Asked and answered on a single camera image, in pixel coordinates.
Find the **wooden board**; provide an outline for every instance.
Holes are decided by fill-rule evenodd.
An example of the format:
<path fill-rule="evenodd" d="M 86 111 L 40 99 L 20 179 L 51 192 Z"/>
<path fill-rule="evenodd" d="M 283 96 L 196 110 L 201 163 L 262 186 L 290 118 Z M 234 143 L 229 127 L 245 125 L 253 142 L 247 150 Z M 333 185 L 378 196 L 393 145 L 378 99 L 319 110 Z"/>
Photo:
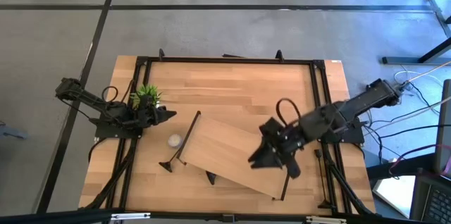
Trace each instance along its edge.
<path fill-rule="evenodd" d="M 286 170 L 251 169 L 247 162 L 260 144 L 261 135 L 199 115 L 180 160 L 279 199 Z"/>
<path fill-rule="evenodd" d="M 136 57 L 119 56 L 111 85 L 124 93 L 132 78 Z M 326 61 L 326 72 L 333 101 L 348 99 L 342 64 Z M 200 110 L 202 115 L 227 123 L 250 133 L 276 115 L 277 100 L 288 97 L 301 113 L 314 109 L 308 66 L 256 65 L 222 63 L 152 63 L 150 82 L 163 92 L 162 104 L 178 112 L 168 122 L 145 130 L 138 143 L 130 181 L 127 210 L 179 211 L 217 213 L 267 213 L 329 215 L 318 209 L 323 201 L 321 176 L 314 150 L 317 142 L 297 152 L 301 175 L 289 181 L 285 201 L 271 200 L 225 178 L 217 178 L 211 186 L 205 171 L 175 160 L 173 173 L 164 170 L 159 161 L 168 161 L 175 150 L 167 145 L 170 135 L 184 137 Z M 295 118 L 289 105 L 282 105 L 287 120 Z M 108 139 L 92 154 L 80 206 L 85 206 L 108 181 L 116 155 L 117 139 Z M 346 178 L 356 195 L 374 211 L 362 153 L 352 145 L 341 144 Z M 116 189 L 120 194 L 121 185 Z M 342 209 L 340 190 L 336 190 Z"/>

